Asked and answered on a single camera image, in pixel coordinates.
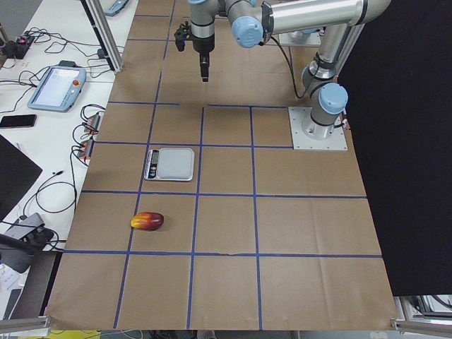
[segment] black panel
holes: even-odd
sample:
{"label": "black panel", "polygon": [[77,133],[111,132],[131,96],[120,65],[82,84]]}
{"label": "black panel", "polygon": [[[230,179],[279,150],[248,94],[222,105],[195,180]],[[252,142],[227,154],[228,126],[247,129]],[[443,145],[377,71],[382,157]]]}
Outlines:
{"label": "black panel", "polygon": [[340,83],[394,295],[452,294],[452,1],[393,0]]}
{"label": "black panel", "polygon": [[11,212],[41,172],[33,161],[0,136],[0,220]]}

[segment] tablet screen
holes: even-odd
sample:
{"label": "tablet screen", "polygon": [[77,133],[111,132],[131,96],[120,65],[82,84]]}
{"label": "tablet screen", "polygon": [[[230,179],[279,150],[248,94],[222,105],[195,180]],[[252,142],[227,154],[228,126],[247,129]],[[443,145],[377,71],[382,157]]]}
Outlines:
{"label": "tablet screen", "polygon": [[53,69],[34,103],[36,105],[61,106],[78,73],[79,71],[75,69]]}

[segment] black phone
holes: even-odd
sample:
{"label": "black phone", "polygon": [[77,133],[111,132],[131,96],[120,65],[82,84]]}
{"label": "black phone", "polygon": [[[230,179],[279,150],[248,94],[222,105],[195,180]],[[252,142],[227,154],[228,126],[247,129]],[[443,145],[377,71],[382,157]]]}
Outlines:
{"label": "black phone", "polygon": [[8,115],[1,118],[0,129],[12,129],[15,127],[32,127],[35,125],[36,114]]}

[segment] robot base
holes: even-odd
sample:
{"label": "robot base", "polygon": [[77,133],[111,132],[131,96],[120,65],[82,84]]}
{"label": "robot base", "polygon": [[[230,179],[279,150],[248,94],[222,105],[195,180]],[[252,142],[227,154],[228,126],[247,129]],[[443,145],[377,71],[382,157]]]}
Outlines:
{"label": "robot base", "polygon": [[[334,129],[333,134],[322,141],[311,139],[303,132],[302,122],[306,117],[309,117],[311,109],[310,107],[289,107],[290,130],[294,150],[348,150],[342,127]],[[339,117],[335,124],[340,124]]]}
{"label": "robot base", "polygon": [[321,44],[318,32],[311,34],[282,33],[279,34],[279,39],[281,46],[319,47]]}

